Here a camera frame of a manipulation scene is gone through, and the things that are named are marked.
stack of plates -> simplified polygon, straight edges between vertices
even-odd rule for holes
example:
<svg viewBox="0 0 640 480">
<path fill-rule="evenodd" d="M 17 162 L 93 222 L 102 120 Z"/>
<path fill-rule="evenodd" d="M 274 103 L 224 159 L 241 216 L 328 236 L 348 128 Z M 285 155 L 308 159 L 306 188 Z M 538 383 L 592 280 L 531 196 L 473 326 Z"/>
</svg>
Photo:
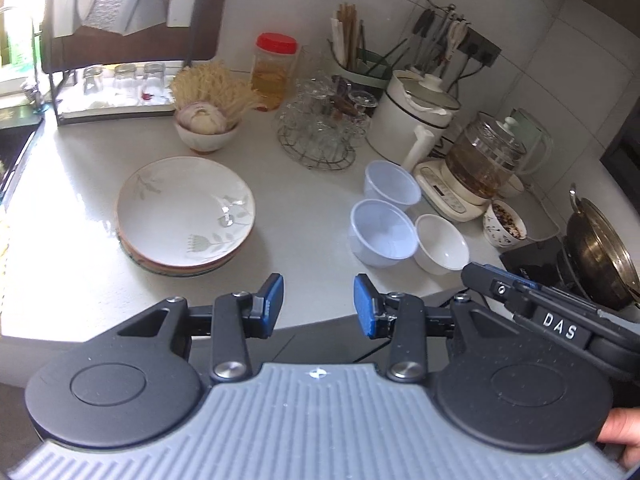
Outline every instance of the stack of plates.
<svg viewBox="0 0 640 480">
<path fill-rule="evenodd" d="M 254 219 L 254 196 L 244 180 L 196 156 L 164 158 L 137 170 L 116 206 L 124 252 L 163 276 L 199 276 L 226 264 Z"/>
</svg>

brown liquid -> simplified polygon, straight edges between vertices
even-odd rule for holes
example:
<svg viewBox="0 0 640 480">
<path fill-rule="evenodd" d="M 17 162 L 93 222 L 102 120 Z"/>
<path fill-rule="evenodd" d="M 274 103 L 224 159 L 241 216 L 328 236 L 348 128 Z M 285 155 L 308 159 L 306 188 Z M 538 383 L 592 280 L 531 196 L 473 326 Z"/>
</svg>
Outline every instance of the brown liquid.
<svg viewBox="0 0 640 480">
<path fill-rule="evenodd" d="M 445 163 L 460 184 L 480 198 L 494 197 L 512 174 L 478 152 L 466 137 L 452 146 Z"/>
<path fill-rule="evenodd" d="M 258 62 L 252 73 L 251 86 L 262 98 L 262 105 L 258 110 L 275 110 L 287 91 L 287 72 L 276 64 Z"/>
</svg>

white countertop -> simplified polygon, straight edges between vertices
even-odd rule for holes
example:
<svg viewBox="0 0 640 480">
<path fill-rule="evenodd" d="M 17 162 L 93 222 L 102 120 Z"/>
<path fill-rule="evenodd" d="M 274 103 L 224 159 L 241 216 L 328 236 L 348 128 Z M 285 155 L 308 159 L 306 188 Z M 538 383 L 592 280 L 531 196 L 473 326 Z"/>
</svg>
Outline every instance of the white countertop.
<svg viewBox="0 0 640 480">
<path fill-rule="evenodd" d="M 381 292 L 424 296 L 460 284 L 460 274 L 431 276 L 413 259 L 371 269 L 351 253 L 351 206 L 363 198 L 369 146 L 343 171 L 308 170 L 291 160 L 271 126 L 273 114 L 252 112 L 232 144 L 209 155 L 251 187 L 256 223 L 231 262 L 197 278 L 157 276 L 132 263 L 114 232 L 121 185 L 140 167 L 168 156 L 194 155 L 168 118 L 104 121 L 45 131 L 28 159 L 8 207 L 11 239 L 2 307 L 3 336 L 84 341 L 169 296 L 191 306 L 235 290 L 255 291 L 271 272 L 285 279 L 277 327 L 355 313 L 353 278 L 366 272 Z M 421 202 L 410 215 L 432 212 Z M 460 224 L 472 260 L 501 266 L 479 220 Z"/>
</svg>

finger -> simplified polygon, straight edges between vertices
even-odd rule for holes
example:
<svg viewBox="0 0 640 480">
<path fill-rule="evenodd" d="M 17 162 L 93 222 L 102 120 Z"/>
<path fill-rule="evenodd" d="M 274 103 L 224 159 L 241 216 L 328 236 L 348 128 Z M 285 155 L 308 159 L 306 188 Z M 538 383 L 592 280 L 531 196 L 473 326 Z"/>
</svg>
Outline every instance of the finger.
<svg viewBox="0 0 640 480">
<path fill-rule="evenodd" d="M 620 459 L 622 466 L 626 469 L 631 469 L 638 465 L 638 462 L 640 462 L 640 447 L 626 446 L 625 452 Z"/>
<path fill-rule="evenodd" d="M 640 410 L 614 408 L 600 431 L 599 442 L 640 446 Z"/>
</svg>

power outlet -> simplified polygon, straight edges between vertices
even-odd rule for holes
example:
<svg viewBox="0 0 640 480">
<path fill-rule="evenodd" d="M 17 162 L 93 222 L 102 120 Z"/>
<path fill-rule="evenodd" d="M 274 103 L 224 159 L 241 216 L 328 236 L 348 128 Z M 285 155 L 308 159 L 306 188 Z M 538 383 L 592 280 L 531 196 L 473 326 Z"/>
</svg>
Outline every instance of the power outlet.
<svg viewBox="0 0 640 480">
<path fill-rule="evenodd" d="M 494 45 L 471 27 L 468 28 L 465 39 L 460 43 L 458 50 L 485 66 L 494 64 L 502 51 L 498 46 Z"/>
</svg>

